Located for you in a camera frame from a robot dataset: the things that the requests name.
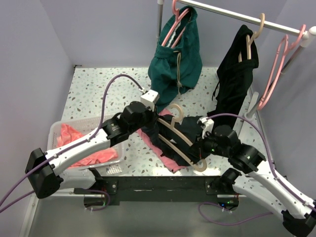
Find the dark navy shorts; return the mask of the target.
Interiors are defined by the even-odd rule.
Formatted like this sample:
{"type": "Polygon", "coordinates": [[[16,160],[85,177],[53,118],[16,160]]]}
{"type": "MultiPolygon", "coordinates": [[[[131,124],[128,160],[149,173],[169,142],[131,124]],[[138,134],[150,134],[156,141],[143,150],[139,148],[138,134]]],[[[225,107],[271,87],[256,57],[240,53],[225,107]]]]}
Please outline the dark navy shorts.
{"type": "MultiPolygon", "coordinates": [[[[194,143],[198,136],[202,134],[202,128],[197,124],[201,116],[185,117],[182,123],[175,124],[175,128],[185,135],[192,143],[194,143]]],[[[159,135],[162,135],[170,141],[176,148],[183,152],[189,158],[189,145],[173,131],[165,125],[159,123],[159,135]]]]}

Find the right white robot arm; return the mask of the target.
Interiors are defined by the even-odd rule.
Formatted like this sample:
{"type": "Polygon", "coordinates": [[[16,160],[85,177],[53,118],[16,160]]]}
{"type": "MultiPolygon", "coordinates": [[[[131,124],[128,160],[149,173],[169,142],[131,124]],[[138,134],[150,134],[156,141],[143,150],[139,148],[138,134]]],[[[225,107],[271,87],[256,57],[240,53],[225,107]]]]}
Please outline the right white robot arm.
{"type": "Polygon", "coordinates": [[[203,132],[190,153],[227,158],[230,167],[210,186],[226,194],[242,194],[261,204],[295,237],[307,237],[316,226],[316,201],[282,177],[271,160],[255,147],[242,143],[229,126],[203,132]]]}

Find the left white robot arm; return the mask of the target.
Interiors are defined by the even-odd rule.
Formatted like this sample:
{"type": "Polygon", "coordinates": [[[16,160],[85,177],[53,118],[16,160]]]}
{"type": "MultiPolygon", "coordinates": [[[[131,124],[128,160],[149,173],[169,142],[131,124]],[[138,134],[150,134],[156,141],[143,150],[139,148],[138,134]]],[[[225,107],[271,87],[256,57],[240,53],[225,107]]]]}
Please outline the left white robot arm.
{"type": "Polygon", "coordinates": [[[100,192],[102,181],[94,171],[87,169],[69,175],[69,167],[89,155],[126,141],[138,129],[155,123],[157,117],[154,103],[146,105],[133,101],[121,113],[102,121],[91,133],[67,145],[46,152],[40,148],[33,150],[25,173],[37,198],[47,198],[62,188],[87,189],[92,194],[100,192]]]}

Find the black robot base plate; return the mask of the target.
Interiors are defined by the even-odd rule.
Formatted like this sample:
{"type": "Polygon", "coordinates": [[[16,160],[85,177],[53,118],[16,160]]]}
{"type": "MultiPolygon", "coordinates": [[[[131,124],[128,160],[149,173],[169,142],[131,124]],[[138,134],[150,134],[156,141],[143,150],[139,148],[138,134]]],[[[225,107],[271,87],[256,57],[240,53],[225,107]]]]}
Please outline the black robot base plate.
{"type": "Polygon", "coordinates": [[[85,190],[74,189],[74,194],[84,195],[85,206],[101,204],[105,191],[110,195],[110,204],[125,201],[141,202],[204,202],[233,199],[237,193],[219,185],[219,176],[103,176],[96,184],[85,190]]]}

